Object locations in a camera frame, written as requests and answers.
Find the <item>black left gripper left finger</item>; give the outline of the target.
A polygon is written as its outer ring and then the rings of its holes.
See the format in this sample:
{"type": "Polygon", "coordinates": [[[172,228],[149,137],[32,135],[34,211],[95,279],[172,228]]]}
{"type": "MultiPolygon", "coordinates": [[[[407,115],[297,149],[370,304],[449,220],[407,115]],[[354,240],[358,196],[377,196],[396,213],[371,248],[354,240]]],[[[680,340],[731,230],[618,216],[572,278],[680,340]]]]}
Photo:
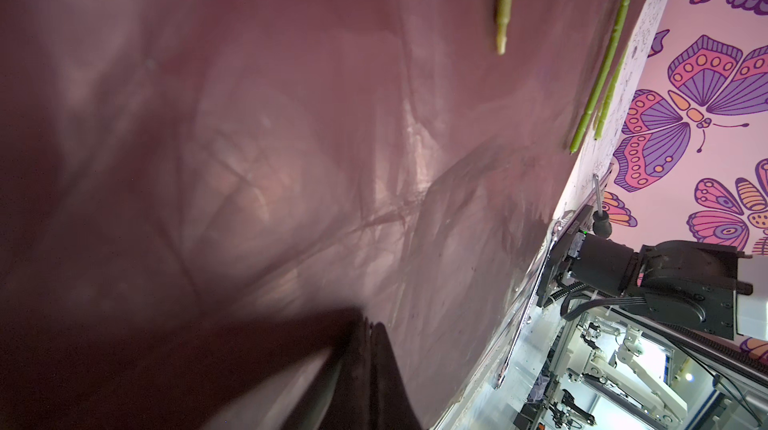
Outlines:
{"type": "Polygon", "coordinates": [[[351,327],[299,399],[284,429],[371,426],[371,340],[365,318],[351,327]]]}

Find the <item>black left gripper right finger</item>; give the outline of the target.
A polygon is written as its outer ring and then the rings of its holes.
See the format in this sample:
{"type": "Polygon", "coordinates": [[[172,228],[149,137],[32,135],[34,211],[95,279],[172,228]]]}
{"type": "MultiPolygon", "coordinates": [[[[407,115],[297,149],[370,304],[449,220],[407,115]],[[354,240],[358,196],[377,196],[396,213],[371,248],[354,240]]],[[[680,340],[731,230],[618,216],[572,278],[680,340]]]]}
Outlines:
{"type": "Polygon", "coordinates": [[[422,426],[409,401],[394,350],[383,323],[372,325],[370,343],[369,428],[421,429],[422,426]]]}

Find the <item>dark red wrapping paper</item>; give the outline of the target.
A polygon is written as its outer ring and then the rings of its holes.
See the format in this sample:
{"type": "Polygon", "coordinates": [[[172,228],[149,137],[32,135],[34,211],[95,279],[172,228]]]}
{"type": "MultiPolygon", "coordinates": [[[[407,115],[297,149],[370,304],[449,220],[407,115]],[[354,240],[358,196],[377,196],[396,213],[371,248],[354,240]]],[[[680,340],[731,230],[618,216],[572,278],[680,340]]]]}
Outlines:
{"type": "Polygon", "coordinates": [[[1,424],[277,429],[349,323],[432,426],[618,0],[1,0],[1,424]]]}

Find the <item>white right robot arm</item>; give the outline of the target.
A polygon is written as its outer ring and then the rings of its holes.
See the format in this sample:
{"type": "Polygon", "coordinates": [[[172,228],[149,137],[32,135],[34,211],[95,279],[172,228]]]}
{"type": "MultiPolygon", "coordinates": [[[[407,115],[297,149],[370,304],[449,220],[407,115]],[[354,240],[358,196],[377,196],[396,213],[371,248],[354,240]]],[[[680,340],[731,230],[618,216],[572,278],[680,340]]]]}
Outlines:
{"type": "Polygon", "coordinates": [[[728,245],[671,240],[640,250],[578,230],[557,240],[537,285],[540,307],[595,292],[600,305],[719,338],[767,337],[767,258],[728,245]]]}

